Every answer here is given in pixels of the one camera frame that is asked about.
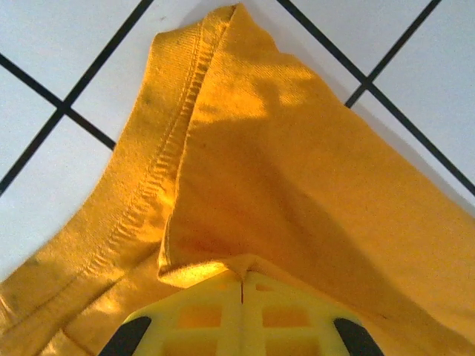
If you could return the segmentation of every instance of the yellow t-shirt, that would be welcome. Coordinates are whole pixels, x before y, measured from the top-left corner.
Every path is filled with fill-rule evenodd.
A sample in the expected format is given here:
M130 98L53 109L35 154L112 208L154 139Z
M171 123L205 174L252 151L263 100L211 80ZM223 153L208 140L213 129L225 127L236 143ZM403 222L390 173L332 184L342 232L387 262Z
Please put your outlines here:
M154 40L111 161L0 286L2 355L92 355L225 269L357 314L386 356L475 355L475 222L242 5Z

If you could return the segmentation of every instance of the tile floor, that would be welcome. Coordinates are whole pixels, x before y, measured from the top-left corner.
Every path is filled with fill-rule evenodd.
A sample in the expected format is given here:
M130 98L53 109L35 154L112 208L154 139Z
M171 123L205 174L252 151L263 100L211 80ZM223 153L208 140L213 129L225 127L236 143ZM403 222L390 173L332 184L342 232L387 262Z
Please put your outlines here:
M58 231L108 163L159 32L232 0L0 7L0 280ZM475 216L475 3L244 0L282 51Z

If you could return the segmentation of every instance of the grout line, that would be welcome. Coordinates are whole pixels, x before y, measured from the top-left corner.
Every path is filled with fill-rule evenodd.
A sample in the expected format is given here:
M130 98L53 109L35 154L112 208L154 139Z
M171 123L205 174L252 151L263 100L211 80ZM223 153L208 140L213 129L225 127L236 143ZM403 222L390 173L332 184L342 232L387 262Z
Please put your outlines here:
M0 55L0 65L9 70L14 76L32 88L40 96L44 97L46 100L51 102L56 106L56 110L53 115L46 121L42 129L37 133L35 138L30 142L30 144L25 148L22 155L16 160L10 170L5 174L5 176L0 181L0 197L7 190L13 180L18 176L22 171L23 167L26 166L31 157L35 154L39 146L46 140L51 131L58 124L59 120L66 113L73 121L75 121L79 126L84 128L87 132L96 137L99 141L104 143L107 147L113 148L115 142L110 139L105 133L101 132L89 121L80 116L76 111L72 109L74 101L81 95L83 90L91 82L92 78L97 74L99 69L104 65L104 63L109 59L115 49L120 45L122 40L128 35L132 27L139 21L140 17L151 5L153 0L142 0L124 21L122 26L117 30L112 39L107 43L101 53L96 57L91 66L84 72L79 81L74 85L73 89L66 96L65 100L61 102L56 96L54 96L48 89L40 85L35 79L26 74L18 66L13 64L6 57Z
M347 102L345 103L347 107L351 108L355 104L355 102L363 94L367 86L370 83L374 82L376 77L386 68L389 62L391 62L391 60L399 52L399 50L401 50L401 48L406 44L410 37L417 31L417 29L421 26L425 19L435 10L440 1L441 0L432 0L425 7L425 9L417 16L413 23L406 29L406 31L401 35L401 37L399 37L396 43L389 49L389 51L382 58L382 60L374 67L370 75L364 81L361 82L358 89L356 89L352 96L347 100Z
M43 85L39 84L35 79L29 76L26 72L20 69L20 67L15 65L12 61L10 61L7 57L5 57L1 53L0 53L0 65L6 70L8 70L11 74L13 74L17 79L25 83L28 87L30 87L30 89L34 90L43 99L46 99L49 103L53 104L57 108L60 108L63 106L63 103L60 98L58 98L56 95L51 93Z
M100 129L98 129L96 126L94 126L92 123L90 123L88 120L86 120L84 117L82 117L79 113L74 111L73 109L69 108L68 112L66 115L73 120L76 124L81 126L83 129L85 129L88 133L90 133L92 136L94 136L96 139L98 139L100 142L102 142L105 146L107 146L109 149L113 150L116 143L115 141L112 140L109 136L107 136L105 133L103 133Z
M37 133L35 138L30 142L28 147L25 148L22 155L16 160L7 174L4 175L0 181L0 197L7 190L16 176L18 176L20 171L26 166L30 158L34 155L39 146L45 141L50 132L55 128L62 116L63 112L60 109L56 109L49 120L43 125L42 129Z
M328 50L337 61L340 62L357 80L364 82L366 76L356 65L346 57L338 47L326 37L290 0L277 0L287 12L294 17L300 24Z
M475 196L475 185L374 84L368 91Z

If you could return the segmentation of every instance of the white tile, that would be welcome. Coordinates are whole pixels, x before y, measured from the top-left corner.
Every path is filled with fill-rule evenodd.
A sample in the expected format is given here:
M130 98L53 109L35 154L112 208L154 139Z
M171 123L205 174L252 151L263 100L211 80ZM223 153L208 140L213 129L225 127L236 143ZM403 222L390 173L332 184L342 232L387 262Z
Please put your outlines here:
M475 183L475 3L442 1L376 80Z
M353 110L444 194L475 217L475 197L376 99L365 92Z
M71 218L111 151L67 117L0 197L0 280Z
M0 52L64 98L137 3L2 1Z
M156 1L73 105L112 139L117 139L134 106L148 50L156 33L201 20L235 0ZM345 101L358 82L276 0L242 1L280 50L295 54Z
M429 0L292 0L363 73L369 74Z
M49 102L0 67L0 179L54 110Z

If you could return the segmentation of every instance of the yellow plastic object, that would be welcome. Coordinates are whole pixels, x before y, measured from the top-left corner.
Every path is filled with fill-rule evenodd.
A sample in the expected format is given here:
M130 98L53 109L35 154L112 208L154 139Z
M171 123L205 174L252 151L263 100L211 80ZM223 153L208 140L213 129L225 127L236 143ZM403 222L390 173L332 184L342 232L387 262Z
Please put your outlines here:
M145 322L138 336L118 337L135 337L132 349L106 346L100 355L349 356L333 323L340 318L361 325L349 311L262 274L249 272L241 283L227 271L134 312L122 326Z

